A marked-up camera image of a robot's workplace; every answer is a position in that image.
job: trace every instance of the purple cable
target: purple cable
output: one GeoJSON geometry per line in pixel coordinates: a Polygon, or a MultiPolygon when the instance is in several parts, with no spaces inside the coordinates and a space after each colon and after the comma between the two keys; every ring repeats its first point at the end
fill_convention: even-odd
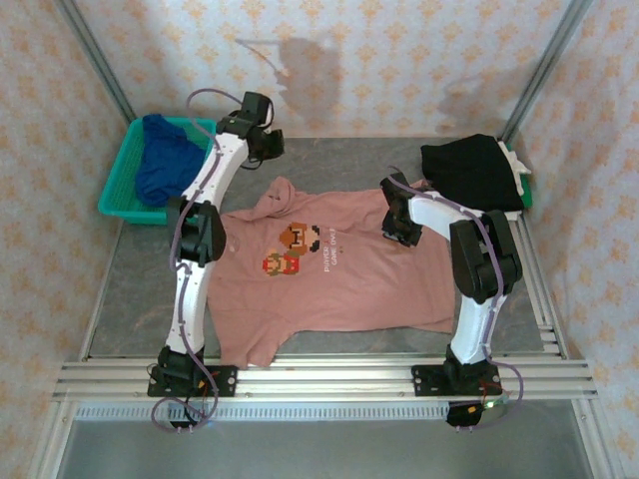
{"type": "Polygon", "coordinates": [[[242,102],[239,99],[237,99],[236,97],[234,97],[233,95],[231,95],[231,94],[229,94],[227,92],[223,92],[222,90],[215,89],[215,88],[201,88],[201,89],[196,90],[195,92],[193,92],[187,98],[187,113],[188,113],[188,116],[189,116],[189,120],[191,121],[192,125],[198,131],[204,133],[207,137],[209,137],[213,141],[214,146],[215,146],[215,150],[216,150],[216,152],[215,152],[216,160],[214,161],[213,166],[209,169],[209,171],[205,175],[204,179],[200,183],[200,186],[196,189],[196,191],[194,192],[193,196],[191,197],[191,199],[189,200],[189,202],[187,203],[185,208],[182,210],[182,213],[180,214],[180,217],[178,218],[178,224],[176,225],[176,229],[175,229],[175,231],[173,233],[173,240],[171,241],[171,252],[169,253],[169,269],[171,271],[173,271],[173,272],[177,272],[178,270],[180,270],[182,268],[186,270],[185,278],[184,278],[184,281],[183,281],[182,286],[180,288],[180,294],[178,296],[178,325],[180,326],[180,337],[182,338],[182,341],[184,342],[185,348],[187,349],[187,353],[189,354],[191,359],[193,359],[193,362],[195,362],[196,365],[200,368],[200,370],[202,370],[204,375],[207,377],[207,380],[211,384],[211,389],[212,389],[213,395],[214,395],[214,402],[213,402],[213,406],[212,406],[211,410],[208,413],[205,412],[204,404],[203,404],[202,410],[199,410],[199,409],[196,409],[195,407],[193,407],[187,401],[183,401],[182,399],[177,398],[177,397],[164,397],[164,398],[160,399],[158,402],[156,402],[155,405],[153,406],[153,408],[151,409],[151,421],[153,422],[153,424],[155,424],[155,426],[158,427],[162,431],[169,432],[169,433],[178,433],[178,434],[182,432],[182,428],[181,427],[170,428],[170,427],[167,427],[167,426],[163,426],[156,419],[156,413],[157,413],[158,407],[160,407],[161,404],[163,404],[163,403],[165,403],[167,401],[177,402],[178,404],[182,404],[185,408],[189,409],[195,415],[200,416],[200,420],[198,421],[198,423],[195,426],[194,425],[190,425],[189,426],[189,431],[193,432],[194,430],[196,430],[196,429],[198,429],[200,427],[203,427],[207,422],[209,422],[211,417],[213,417],[213,415],[216,412],[216,409],[218,408],[218,399],[219,399],[219,396],[220,396],[220,390],[218,389],[218,385],[216,384],[215,379],[213,378],[213,376],[209,372],[209,369],[207,369],[207,366],[204,365],[204,362],[202,362],[200,360],[200,358],[198,358],[198,356],[194,352],[193,348],[189,344],[189,341],[187,340],[187,335],[186,335],[186,332],[185,332],[185,329],[184,329],[183,309],[184,309],[184,297],[185,297],[186,292],[187,292],[187,285],[189,284],[189,277],[191,276],[191,269],[189,268],[189,266],[185,262],[180,262],[179,264],[176,264],[177,263],[176,255],[177,255],[177,250],[178,250],[178,243],[180,241],[180,232],[182,231],[182,225],[184,224],[184,221],[185,221],[185,219],[187,217],[187,214],[189,213],[189,210],[191,209],[191,207],[195,203],[195,201],[198,198],[198,196],[204,191],[204,187],[207,185],[207,183],[209,182],[209,180],[213,176],[213,173],[218,168],[218,165],[220,164],[220,159],[222,158],[222,149],[220,148],[220,143],[218,142],[218,139],[216,138],[215,134],[212,134],[211,132],[207,131],[204,127],[200,126],[197,123],[197,121],[196,121],[196,119],[193,116],[192,111],[191,111],[191,100],[193,100],[193,98],[196,95],[199,95],[199,94],[205,93],[205,92],[206,93],[218,93],[218,94],[223,95],[223,96],[225,96],[227,98],[230,98],[231,100],[236,101],[240,105],[242,104],[242,102]]]}
{"type": "MultiPolygon", "coordinates": [[[[401,173],[401,170],[397,167],[390,166],[389,168],[392,168],[396,170],[397,172],[401,173]]],[[[497,276],[497,294],[492,298],[490,313],[488,314],[488,321],[486,324],[486,330],[484,331],[483,337],[481,338],[481,348],[483,350],[484,355],[486,356],[486,360],[488,361],[488,363],[497,367],[505,367],[507,369],[510,369],[515,374],[515,376],[517,377],[517,380],[519,381],[519,394],[517,396],[517,400],[515,401],[513,408],[510,411],[510,414],[508,414],[507,416],[502,416],[501,418],[491,421],[487,424],[481,424],[478,426],[469,426],[469,427],[457,426],[456,429],[457,431],[463,429],[463,430],[468,430],[472,432],[475,429],[485,429],[487,427],[494,426],[495,424],[501,422],[503,418],[512,417],[512,414],[519,409],[519,406],[521,405],[521,402],[523,399],[523,377],[521,376],[521,373],[519,372],[519,370],[512,364],[506,364],[504,362],[494,361],[492,357],[490,357],[490,351],[488,350],[488,344],[490,343],[490,337],[492,335],[492,326],[495,320],[495,310],[497,307],[497,303],[503,297],[503,290],[504,290],[503,275],[501,273],[501,268],[499,267],[499,261],[497,260],[497,254],[495,252],[495,248],[492,244],[492,241],[490,240],[490,236],[488,235],[488,231],[486,230],[481,220],[473,212],[469,211],[468,208],[465,208],[462,205],[459,205],[456,202],[452,202],[451,200],[446,199],[442,196],[430,195],[429,193],[421,192],[419,190],[416,190],[415,188],[411,188],[406,185],[403,185],[391,176],[388,176],[387,178],[392,184],[394,184],[398,188],[401,188],[402,190],[413,193],[414,195],[417,195],[422,198],[426,198],[428,200],[433,200],[435,202],[442,203],[443,205],[453,208],[454,210],[469,217],[475,222],[475,224],[479,228],[479,232],[481,233],[481,236],[484,242],[486,243],[486,247],[488,249],[488,255],[490,256],[490,262],[492,263],[492,267],[495,270],[495,275],[497,276]]]]}

